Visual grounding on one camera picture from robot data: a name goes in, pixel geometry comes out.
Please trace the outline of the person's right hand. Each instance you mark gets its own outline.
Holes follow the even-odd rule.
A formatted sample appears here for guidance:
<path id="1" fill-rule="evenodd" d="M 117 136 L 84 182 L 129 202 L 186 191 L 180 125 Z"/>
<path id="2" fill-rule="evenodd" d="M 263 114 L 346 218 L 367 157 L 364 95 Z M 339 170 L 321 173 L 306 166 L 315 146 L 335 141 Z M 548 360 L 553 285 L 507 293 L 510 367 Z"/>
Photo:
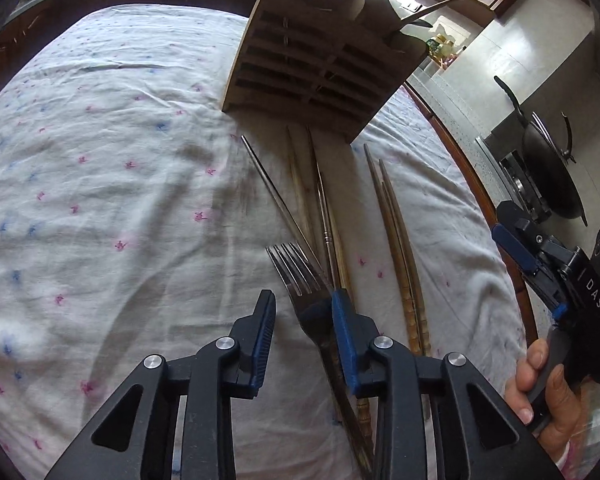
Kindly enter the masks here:
<path id="1" fill-rule="evenodd" d="M 504 399 L 525 424 L 532 422 L 534 411 L 527 394 L 533 389 L 542 372 L 550 350 L 545 339 L 537 339 L 520 358 L 515 374 L 505 384 Z M 582 402 L 565 381 L 564 366 L 556 365 L 545 385 L 545 402 L 550 411 L 550 421 L 536 440 L 557 466 L 566 461 L 570 440 L 576 433 L 582 416 Z"/>

